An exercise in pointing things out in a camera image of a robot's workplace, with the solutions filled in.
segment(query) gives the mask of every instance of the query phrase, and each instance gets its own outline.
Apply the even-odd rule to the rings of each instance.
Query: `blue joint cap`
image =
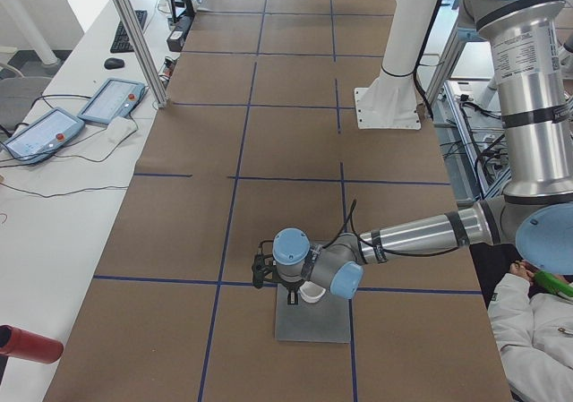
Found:
[[[485,39],[479,36],[477,30],[471,28],[458,28],[458,39],[463,42],[483,42]]]
[[[521,223],[516,247],[532,265],[553,274],[573,274],[573,203],[534,212]]]
[[[353,261],[349,261],[340,267],[330,283],[330,292],[333,295],[352,299],[360,284],[364,269]]]
[[[296,265],[311,249],[311,242],[302,230],[289,227],[278,232],[272,245],[272,255],[281,265]]]

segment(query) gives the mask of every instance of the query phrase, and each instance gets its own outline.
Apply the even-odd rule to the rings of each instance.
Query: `white desk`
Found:
[[[157,0],[133,0],[133,8],[148,11],[145,38],[159,69],[165,56],[175,58],[178,54],[168,51],[167,20],[156,10],[156,4]],[[118,21],[115,7],[109,2],[45,94],[91,96],[108,77],[146,82],[134,53],[109,53]],[[105,70],[104,60],[110,56],[123,58],[125,68]],[[127,186],[156,114],[153,100],[152,94],[148,93],[133,112],[139,131],[103,163],[90,163],[80,158],[52,158],[35,167],[0,168],[0,175],[11,186],[43,194],[87,187]],[[55,99],[50,102],[73,114],[85,103]],[[36,104],[26,121],[38,119],[48,109],[44,103]],[[87,127],[77,140],[98,129]],[[59,154],[103,158],[114,147],[105,135],[99,133]],[[8,158],[5,151],[0,153],[0,158]],[[3,264],[0,324],[66,342],[124,195],[124,190],[114,190],[41,199],[0,185],[0,213],[8,216],[3,224],[3,218],[0,218]],[[44,365],[11,358],[0,386],[0,400],[41,401],[56,367],[57,363]]]

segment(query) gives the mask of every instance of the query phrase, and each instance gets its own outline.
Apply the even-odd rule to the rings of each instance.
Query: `red cylinder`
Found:
[[[0,326],[0,355],[51,364],[63,351],[64,345],[55,339],[8,325]]]

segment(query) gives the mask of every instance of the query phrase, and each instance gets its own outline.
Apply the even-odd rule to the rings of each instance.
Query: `metal plate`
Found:
[[[287,304],[288,291],[278,286],[275,339],[299,342],[350,342],[348,301],[327,292],[316,304],[299,296],[298,305]]]

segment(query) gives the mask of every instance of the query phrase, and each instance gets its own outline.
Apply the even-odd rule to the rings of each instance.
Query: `white lab coat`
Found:
[[[573,401],[573,303],[556,295],[527,297],[529,282],[506,274],[488,314],[512,390],[525,402]]]

